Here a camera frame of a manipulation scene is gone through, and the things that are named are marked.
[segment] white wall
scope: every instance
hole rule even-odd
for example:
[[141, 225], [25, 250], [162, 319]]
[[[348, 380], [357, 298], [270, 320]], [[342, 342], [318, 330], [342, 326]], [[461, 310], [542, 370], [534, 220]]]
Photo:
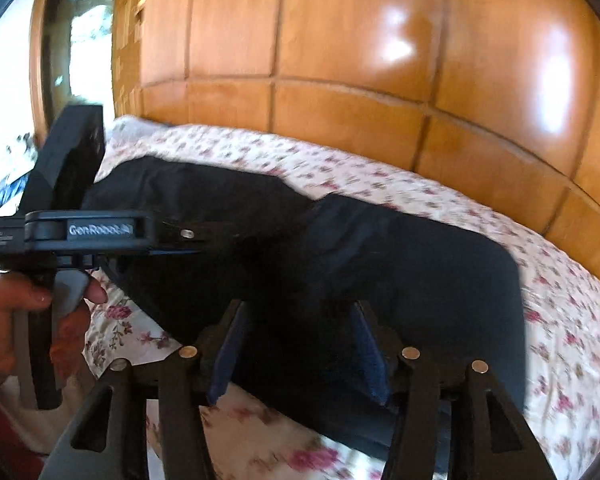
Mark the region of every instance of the white wall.
[[29, 26], [33, 0], [13, 0], [0, 18], [0, 144], [33, 131]]

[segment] bed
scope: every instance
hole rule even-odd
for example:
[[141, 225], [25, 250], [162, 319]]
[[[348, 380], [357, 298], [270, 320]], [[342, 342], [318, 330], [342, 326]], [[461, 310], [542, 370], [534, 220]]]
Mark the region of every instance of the bed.
[[[340, 193], [472, 230], [503, 245], [520, 269], [526, 320], [525, 418], [559, 479], [577, 479], [600, 451], [600, 280], [510, 218], [409, 171], [309, 142], [236, 128], [167, 127], [125, 116], [107, 132], [96, 180], [153, 155], [266, 173], [317, 199]], [[92, 307], [85, 357], [96, 375], [113, 359], [160, 360], [179, 343], [100, 272], [109, 302]], [[235, 385], [202, 408], [222, 480], [378, 480], [382, 462], [347, 449], [268, 409]], [[148, 406], [149, 441], [160, 456], [159, 420]]]

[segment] black pants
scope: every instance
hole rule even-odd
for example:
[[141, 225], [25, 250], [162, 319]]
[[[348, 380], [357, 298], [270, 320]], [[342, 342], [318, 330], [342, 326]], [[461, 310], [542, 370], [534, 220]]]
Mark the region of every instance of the black pants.
[[[353, 300], [367, 300], [405, 346], [487, 361], [523, 409], [518, 270], [479, 234], [337, 195], [314, 203], [272, 177], [151, 157], [120, 165], [84, 207], [234, 222], [242, 237], [229, 254], [129, 259], [109, 269], [112, 279], [182, 343], [232, 298], [247, 300], [254, 320], [234, 381], [335, 440], [385, 458], [396, 417], [363, 387], [342, 309]], [[448, 431], [441, 455], [446, 446]]]

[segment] floral bedsheet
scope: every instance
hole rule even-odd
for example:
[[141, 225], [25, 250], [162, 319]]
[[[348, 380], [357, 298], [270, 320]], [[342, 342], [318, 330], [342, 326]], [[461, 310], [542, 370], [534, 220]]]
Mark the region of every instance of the floral bedsheet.
[[[317, 199], [337, 192], [479, 232], [518, 263], [527, 344], [525, 418], [559, 479], [577, 479], [600, 450], [600, 281], [533, 231], [461, 193], [409, 171], [273, 134], [189, 125], [166, 128], [131, 118], [113, 126], [97, 176], [153, 155], [278, 176]], [[94, 306], [85, 357], [100, 374], [116, 357], [160, 360], [180, 345], [101, 272], [109, 302]], [[231, 385], [202, 408], [218, 478], [377, 480], [382, 462], [329, 441]], [[149, 440], [160, 456], [155, 403]]]

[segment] human hand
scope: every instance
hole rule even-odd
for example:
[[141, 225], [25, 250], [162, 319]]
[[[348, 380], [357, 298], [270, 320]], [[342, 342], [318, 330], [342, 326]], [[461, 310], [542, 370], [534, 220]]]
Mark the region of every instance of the human hand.
[[[107, 301], [107, 293], [100, 283], [91, 278], [84, 297], [93, 303]], [[13, 353], [14, 310], [44, 310], [51, 304], [51, 292], [36, 286], [24, 274], [0, 274], [0, 375], [9, 375], [15, 366]], [[84, 348], [84, 334], [91, 322], [89, 308], [84, 301], [74, 312], [58, 323], [58, 338], [49, 351], [51, 362], [63, 379], [75, 374]]]

